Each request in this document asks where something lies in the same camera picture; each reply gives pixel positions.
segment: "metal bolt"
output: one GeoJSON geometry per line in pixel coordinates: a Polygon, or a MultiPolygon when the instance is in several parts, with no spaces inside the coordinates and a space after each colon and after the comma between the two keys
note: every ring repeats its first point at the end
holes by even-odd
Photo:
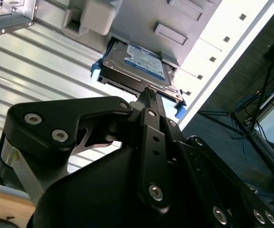
{"type": "Polygon", "coordinates": [[[227,217],[226,215],[223,213],[223,211],[221,209],[219,209],[218,207],[214,206],[213,207],[213,214],[215,216],[215,218],[223,225],[227,224],[227,217]]]}
{"type": "Polygon", "coordinates": [[[176,123],[175,123],[173,120],[169,120],[169,123],[170,123],[173,127],[176,126],[176,123]]]}
{"type": "Polygon", "coordinates": [[[198,145],[200,145],[200,146],[203,146],[203,144],[199,141],[199,139],[195,139],[195,142],[198,144],[198,145]]]}
{"type": "Polygon", "coordinates": [[[24,117],[25,121],[32,125],[37,125],[42,122],[42,118],[34,113],[29,113],[24,117]]]}
{"type": "Polygon", "coordinates": [[[253,210],[253,214],[260,223],[265,224],[265,219],[257,210],[253,210]]]}
{"type": "Polygon", "coordinates": [[[162,201],[164,194],[160,187],[155,184],[150,185],[148,188],[148,192],[150,193],[151,197],[156,201],[162,201]]]}
{"type": "Polygon", "coordinates": [[[126,103],[120,102],[121,107],[128,108],[128,105],[126,103]]]}
{"type": "Polygon", "coordinates": [[[267,216],[268,220],[274,224],[274,217],[268,211],[265,211],[265,215],[267,216]]]}
{"type": "Polygon", "coordinates": [[[61,129],[54,130],[51,134],[52,138],[59,142],[65,142],[69,137],[69,135],[61,129]]]}
{"type": "Polygon", "coordinates": [[[149,110],[148,113],[149,113],[151,116],[156,116],[156,114],[155,114],[153,111],[151,111],[151,110],[149,110]]]}

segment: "blue cable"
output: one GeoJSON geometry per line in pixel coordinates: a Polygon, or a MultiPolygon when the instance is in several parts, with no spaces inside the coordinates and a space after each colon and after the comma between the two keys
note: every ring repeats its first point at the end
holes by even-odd
{"type": "Polygon", "coordinates": [[[103,64],[103,60],[106,58],[106,56],[109,54],[110,50],[112,49],[113,45],[115,43],[115,40],[112,38],[108,44],[107,50],[106,52],[103,54],[103,56],[98,59],[92,66],[90,69],[91,72],[91,77],[93,76],[93,73],[95,70],[100,70],[102,69],[102,64],[103,64]]]}
{"type": "MultiPolygon", "coordinates": [[[[269,92],[269,93],[265,94],[264,96],[270,96],[270,95],[273,94],[273,93],[274,93],[274,91],[269,92]]],[[[237,108],[241,105],[241,103],[245,103],[245,102],[251,100],[252,98],[254,98],[255,96],[256,96],[256,95],[254,95],[254,96],[249,96],[249,97],[244,98],[244,99],[236,106],[235,111],[236,111],[237,108]]]]}

